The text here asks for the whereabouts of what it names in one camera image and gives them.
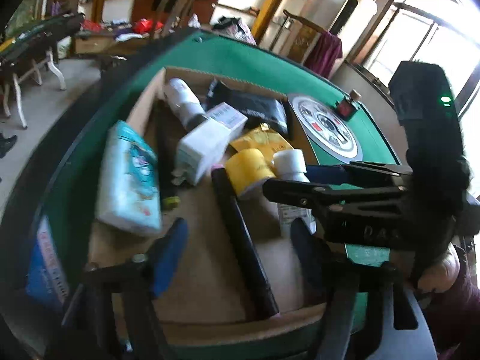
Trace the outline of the person's right hand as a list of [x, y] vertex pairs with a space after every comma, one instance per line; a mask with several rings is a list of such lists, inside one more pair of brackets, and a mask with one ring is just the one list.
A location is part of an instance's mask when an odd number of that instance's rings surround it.
[[461, 264], [454, 244], [450, 243], [440, 262], [427, 268], [417, 282], [421, 293], [444, 293], [456, 282]]

